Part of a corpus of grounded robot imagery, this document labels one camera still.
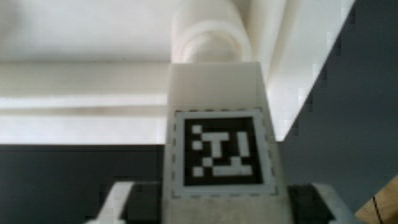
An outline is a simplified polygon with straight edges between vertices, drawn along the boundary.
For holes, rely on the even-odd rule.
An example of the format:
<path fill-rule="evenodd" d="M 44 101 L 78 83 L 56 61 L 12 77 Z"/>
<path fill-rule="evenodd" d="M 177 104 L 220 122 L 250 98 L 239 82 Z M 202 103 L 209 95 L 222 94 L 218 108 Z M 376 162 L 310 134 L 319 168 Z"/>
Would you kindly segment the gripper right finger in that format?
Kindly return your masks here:
<path fill-rule="evenodd" d="M 342 202 L 333 187 L 328 184 L 321 183 L 314 183 L 312 186 L 333 216 L 328 224 L 358 224 L 358 220 Z"/>

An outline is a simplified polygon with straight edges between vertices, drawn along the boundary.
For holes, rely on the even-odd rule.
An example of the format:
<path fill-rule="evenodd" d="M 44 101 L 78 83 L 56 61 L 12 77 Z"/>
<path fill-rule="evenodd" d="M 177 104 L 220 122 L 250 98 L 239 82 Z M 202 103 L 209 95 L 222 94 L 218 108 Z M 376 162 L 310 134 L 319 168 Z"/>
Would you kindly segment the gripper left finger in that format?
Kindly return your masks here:
<path fill-rule="evenodd" d="M 133 181 L 113 183 L 97 216 L 83 224 L 126 224 L 120 215 L 133 186 Z"/>

